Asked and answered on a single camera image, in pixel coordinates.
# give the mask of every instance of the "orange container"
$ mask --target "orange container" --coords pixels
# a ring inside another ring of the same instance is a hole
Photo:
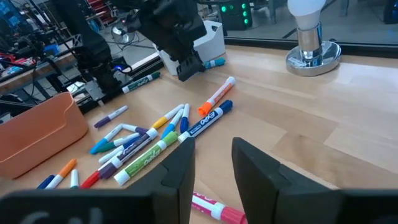
[[[0,125],[0,176],[14,179],[82,138],[87,122],[61,93]]]

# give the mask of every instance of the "purple marker cap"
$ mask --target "purple marker cap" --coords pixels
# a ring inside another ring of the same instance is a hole
[[[101,179],[109,179],[118,169],[112,164],[108,163],[101,170],[99,170],[99,177]]]
[[[98,121],[96,124],[94,124],[94,128],[100,128],[110,121],[111,119],[108,116],[106,116],[101,121]]]
[[[140,133],[141,135],[145,134],[149,129],[142,128],[142,127],[137,127],[136,132]]]

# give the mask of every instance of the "wooden desk surface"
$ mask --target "wooden desk surface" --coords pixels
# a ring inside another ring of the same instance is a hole
[[[285,55],[281,50],[227,46],[225,66],[184,83],[163,68],[160,79],[90,111],[86,115],[90,132],[82,140],[17,180],[3,179],[0,193],[36,188],[74,157],[80,179],[85,180],[99,167],[101,157],[90,155],[89,149],[117,124],[149,127],[181,103],[191,104],[193,124],[200,119],[196,109],[231,75],[237,79],[236,86],[223,100],[233,100],[233,110],[196,140],[196,191],[242,209],[231,162],[235,136],[328,186],[398,188],[397,60],[343,56],[336,70],[308,78],[288,73]],[[123,105],[129,109],[121,116],[99,131],[93,128],[104,115]],[[166,149],[129,184],[177,145]],[[69,184],[67,177],[59,187]],[[95,188],[118,185],[110,179]],[[217,222],[193,211],[191,223]]]
[[[72,47],[72,41],[67,42],[69,47]],[[60,52],[68,50],[67,47],[62,44],[60,45]],[[68,64],[71,64],[73,61],[75,61],[75,56],[73,56],[71,53],[62,55],[61,57],[58,58],[58,60],[55,61],[55,64],[58,67],[62,67]],[[0,94],[7,93],[21,85],[24,85],[27,82],[31,82],[33,78],[38,78],[44,74],[48,74],[53,71],[53,68],[47,64],[44,66],[38,66],[35,73],[33,74],[33,70],[29,70],[27,72],[24,72],[14,78],[10,78],[9,80],[6,80],[4,82],[0,82]]]

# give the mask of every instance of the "blue marker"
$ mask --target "blue marker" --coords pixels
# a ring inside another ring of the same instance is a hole
[[[54,177],[54,175],[49,175],[49,177],[47,177],[36,189],[45,189]]]
[[[115,135],[117,135],[123,128],[123,124],[119,124],[116,126],[116,128],[114,128],[109,134],[107,134],[103,139],[101,139],[97,144],[95,144],[95,146],[90,150],[90,153],[92,155],[97,154],[98,151],[97,149],[100,146],[105,145],[106,143],[108,143],[113,137],[115,137]]]
[[[133,138],[132,140],[126,142],[125,144],[117,147],[116,149],[114,149],[112,152],[108,153],[107,155],[101,157],[98,162],[100,164],[104,164],[105,162],[107,162],[108,160],[110,160],[114,155],[116,155],[118,152],[121,152],[125,149],[127,149],[129,146],[131,146],[132,144],[134,144],[134,142],[136,142],[138,139],[140,139],[141,136],[138,136],[136,138]]]
[[[185,104],[184,106],[184,113],[182,114],[181,118],[181,125],[180,125],[180,133],[184,133],[189,128],[189,104]]]
[[[171,131],[175,130],[175,127],[177,123],[180,121],[180,118],[182,116],[182,113],[184,112],[184,109],[180,109],[178,113],[174,116],[173,120],[170,122],[170,124],[166,127],[162,134],[162,139],[165,138]]]
[[[206,115],[203,119],[201,119],[199,122],[194,124],[187,131],[182,133],[178,137],[178,141],[181,143],[189,137],[194,138],[194,137],[198,136],[202,131],[204,131],[207,127],[209,127],[216,120],[218,120],[218,118],[220,118],[224,114],[228,113],[232,109],[232,107],[233,107],[233,103],[231,100],[224,101],[224,103],[222,103],[219,108],[214,109],[212,112],[210,112],[208,115]]]
[[[222,66],[224,64],[225,64],[225,59],[218,58],[218,59],[210,60],[210,61],[203,63],[203,66],[205,66],[205,69],[210,69],[210,68],[214,68],[217,66]]]

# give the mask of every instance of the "orange marker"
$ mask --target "orange marker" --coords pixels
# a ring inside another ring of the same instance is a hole
[[[69,161],[68,164],[65,165],[65,167],[63,167],[62,170],[54,177],[54,179],[51,180],[45,189],[54,189],[69,174],[75,165],[76,159]]]
[[[225,81],[224,85],[222,85],[217,92],[206,101],[206,103],[198,108],[198,113],[202,116],[208,114],[212,107],[219,102],[219,100],[225,95],[226,92],[228,92],[229,89],[232,88],[233,85],[235,85],[235,78],[229,77]]]

